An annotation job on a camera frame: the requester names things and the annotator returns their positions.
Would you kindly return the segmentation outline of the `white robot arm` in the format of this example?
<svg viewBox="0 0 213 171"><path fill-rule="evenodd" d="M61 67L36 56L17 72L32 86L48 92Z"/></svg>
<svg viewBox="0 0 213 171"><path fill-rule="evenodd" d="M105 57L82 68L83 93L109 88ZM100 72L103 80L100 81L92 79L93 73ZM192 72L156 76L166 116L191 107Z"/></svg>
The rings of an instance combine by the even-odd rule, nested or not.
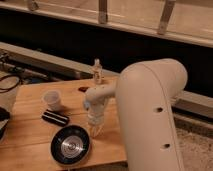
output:
<svg viewBox="0 0 213 171"><path fill-rule="evenodd" d="M103 122L105 100L113 97L129 171L185 171L171 106L186 83L187 71L177 60L132 64L116 82L86 91L88 123Z"/></svg>

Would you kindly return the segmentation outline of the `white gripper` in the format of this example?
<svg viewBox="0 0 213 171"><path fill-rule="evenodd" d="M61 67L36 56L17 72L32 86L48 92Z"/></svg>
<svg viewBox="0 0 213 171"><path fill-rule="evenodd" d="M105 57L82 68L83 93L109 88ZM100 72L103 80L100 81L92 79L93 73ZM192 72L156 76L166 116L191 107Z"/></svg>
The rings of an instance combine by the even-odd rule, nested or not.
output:
<svg viewBox="0 0 213 171"><path fill-rule="evenodd" d="M89 134L96 137L102 130L104 125L104 111L107 103L91 104L87 113L87 122Z"/></svg>

